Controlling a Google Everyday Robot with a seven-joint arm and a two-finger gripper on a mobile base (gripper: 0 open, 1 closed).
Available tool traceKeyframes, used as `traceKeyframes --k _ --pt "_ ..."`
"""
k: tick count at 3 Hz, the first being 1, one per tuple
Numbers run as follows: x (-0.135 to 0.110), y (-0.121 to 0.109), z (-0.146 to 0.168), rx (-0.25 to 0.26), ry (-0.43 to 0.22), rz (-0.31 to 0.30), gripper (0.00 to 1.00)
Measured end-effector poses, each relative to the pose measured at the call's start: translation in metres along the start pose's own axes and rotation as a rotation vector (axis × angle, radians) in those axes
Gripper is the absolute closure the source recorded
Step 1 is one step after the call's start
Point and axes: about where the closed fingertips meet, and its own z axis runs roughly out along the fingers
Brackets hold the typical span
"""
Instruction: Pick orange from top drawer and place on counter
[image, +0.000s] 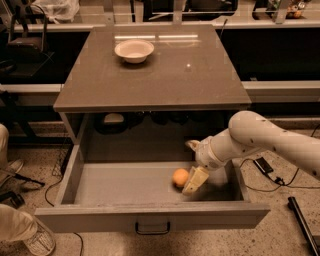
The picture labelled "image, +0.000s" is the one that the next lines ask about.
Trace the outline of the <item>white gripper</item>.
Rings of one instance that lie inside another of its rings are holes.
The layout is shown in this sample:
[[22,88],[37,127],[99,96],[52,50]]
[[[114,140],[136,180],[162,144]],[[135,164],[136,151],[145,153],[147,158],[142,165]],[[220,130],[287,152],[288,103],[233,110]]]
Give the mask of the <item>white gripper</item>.
[[188,140],[185,145],[195,152],[195,160],[200,165],[190,169],[182,190],[183,195],[191,195],[209,178],[207,169],[218,169],[232,158],[233,141],[227,136],[209,136],[201,141]]

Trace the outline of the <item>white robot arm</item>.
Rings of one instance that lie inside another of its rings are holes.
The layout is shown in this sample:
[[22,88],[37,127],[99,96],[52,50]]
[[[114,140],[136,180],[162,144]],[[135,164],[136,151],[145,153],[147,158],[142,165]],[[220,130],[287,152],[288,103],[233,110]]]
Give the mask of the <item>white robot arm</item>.
[[252,111],[234,114],[224,131],[201,141],[189,140],[186,145],[194,151],[198,166],[191,169],[182,190],[184,195],[196,192],[209,178],[210,171],[260,150],[272,151],[309,175],[320,178],[319,139],[282,129]]

